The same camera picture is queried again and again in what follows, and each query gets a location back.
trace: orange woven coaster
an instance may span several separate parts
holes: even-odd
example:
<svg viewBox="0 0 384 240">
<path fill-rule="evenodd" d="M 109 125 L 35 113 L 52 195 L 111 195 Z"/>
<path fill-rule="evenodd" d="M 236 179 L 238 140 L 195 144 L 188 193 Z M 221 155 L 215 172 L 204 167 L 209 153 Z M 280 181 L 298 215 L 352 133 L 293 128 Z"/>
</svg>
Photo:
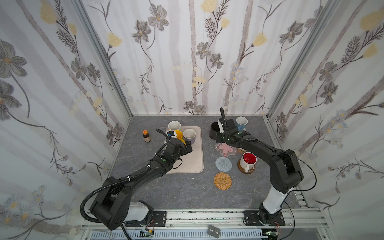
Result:
<svg viewBox="0 0 384 240">
<path fill-rule="evenodd" d="M 215 175 L 214 183 L 216 187 L 218 187 L 219 189 L 227 190 L 232 185 L 232 179 L 228 174 L 224 172 L 219 172 L 218 174 Z"/>
</svg>

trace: blue mug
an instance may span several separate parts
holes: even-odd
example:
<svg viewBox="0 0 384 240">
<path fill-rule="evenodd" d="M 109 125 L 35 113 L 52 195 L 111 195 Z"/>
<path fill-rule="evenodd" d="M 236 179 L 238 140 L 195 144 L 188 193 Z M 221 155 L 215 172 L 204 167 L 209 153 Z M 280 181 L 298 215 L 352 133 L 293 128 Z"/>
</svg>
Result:
<svg viewBox="0 0 384 240">
<path fill-rule="evenodd" d="M 236 118 L 236 127 L 239 132 L 242 132 L 247 125 L 248 120 L 245 117 Z"/>
</svg>

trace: black mug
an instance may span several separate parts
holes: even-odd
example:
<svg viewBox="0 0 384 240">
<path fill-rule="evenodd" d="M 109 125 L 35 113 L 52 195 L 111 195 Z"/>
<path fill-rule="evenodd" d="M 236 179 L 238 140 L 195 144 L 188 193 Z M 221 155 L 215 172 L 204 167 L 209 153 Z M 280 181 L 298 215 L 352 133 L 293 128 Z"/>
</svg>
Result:
<svg viewBox="0 0 384 240">
<path fill-rule="evenodd" d="M 213 140 L 216 140 L 218 133 L 220 133 L 220 128 L 217 122 L 211 124 L 211 128 L 209 129 L 209 137 Z"/>
</svg>

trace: wall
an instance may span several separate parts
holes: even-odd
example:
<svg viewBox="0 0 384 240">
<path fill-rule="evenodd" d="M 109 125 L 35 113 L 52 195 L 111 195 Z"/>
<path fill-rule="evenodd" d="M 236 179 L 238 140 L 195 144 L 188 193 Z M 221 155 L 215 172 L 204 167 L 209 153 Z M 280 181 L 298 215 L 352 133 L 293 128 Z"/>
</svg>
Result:
<svg viewBox="0 0 384 240">
<path fill-rule="evenodd" d="M 82 2 L 133 113 L 187 115 L 266 114 L 326 4 Z"/>
<path fill-rule="evenodd" d="M 80 238 L 128 118 L 70 1 L 1 1 L 0 36 L 0 235 Z"/>
<path fill-rule="evenodd" d="M 342 1 L 270 118 L 284 147 L 315 170 L 307 200 L 338 240 L 383 233 L 383 7 Z M 307 189 L 314 177 L 302 168 Z"/>
</svg>

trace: bottle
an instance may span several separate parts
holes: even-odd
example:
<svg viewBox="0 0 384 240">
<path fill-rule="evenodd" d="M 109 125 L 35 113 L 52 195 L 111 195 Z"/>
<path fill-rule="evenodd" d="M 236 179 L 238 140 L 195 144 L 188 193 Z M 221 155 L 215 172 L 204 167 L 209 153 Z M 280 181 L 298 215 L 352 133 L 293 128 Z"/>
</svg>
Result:
<svg viewBox="0 0 384 240">
<path fill-rule="evenodd" d="M 146 142 L 150 142 L 151 141 L 151 137 L 149 136 L 149 133 L 148 133 L 147 130 L 143 131 L 143 137 L 144 137 L 144 141 L 146 141 Z"/>
</svg>

